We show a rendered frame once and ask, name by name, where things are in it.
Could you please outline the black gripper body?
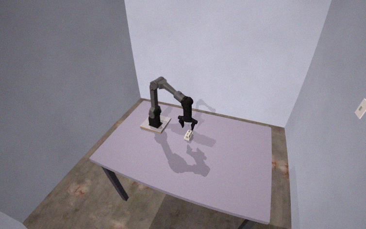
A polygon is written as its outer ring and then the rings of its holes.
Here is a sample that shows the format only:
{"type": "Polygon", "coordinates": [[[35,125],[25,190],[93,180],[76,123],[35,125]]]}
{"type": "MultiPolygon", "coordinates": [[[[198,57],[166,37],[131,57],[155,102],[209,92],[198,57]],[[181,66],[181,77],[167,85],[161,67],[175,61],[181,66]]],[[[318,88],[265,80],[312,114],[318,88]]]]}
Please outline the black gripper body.
{"type": "Polygon", "coordinates": [[[183,120],[184,122],[190,122],[190,123],[195,123],[195,124],[197,124],[198,123],[198,121],[197,120],[195,120],[195,119],[193,119],[192,118],[192,115],[190,115],[190,116],[185,116],[185,115],[183,115],[183,116],[178,116],[178,119],[181,119],[181,120],[183,120]]]}

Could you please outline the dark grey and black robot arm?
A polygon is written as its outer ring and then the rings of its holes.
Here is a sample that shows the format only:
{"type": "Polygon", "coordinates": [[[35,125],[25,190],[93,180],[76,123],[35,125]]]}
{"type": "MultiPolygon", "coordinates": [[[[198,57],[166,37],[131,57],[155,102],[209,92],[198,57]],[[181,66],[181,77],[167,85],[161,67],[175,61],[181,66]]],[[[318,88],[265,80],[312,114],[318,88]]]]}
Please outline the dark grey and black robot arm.
{"type": "Polygon", "coordinates": [[[159,77],[150,82],[150,100],[151,108],[149,109],[149,125],[155,128],[159,128],[162,125],[160,122],[161,108],[158,105],[157,89],[165,89],[174,98],[179,101],[183,107],[183,115],[190,116],[192,114],[193,100],[191,97],[185,96],[182,92],[176,91],[170,84],[167,83],[164,77],[159,77]]]}

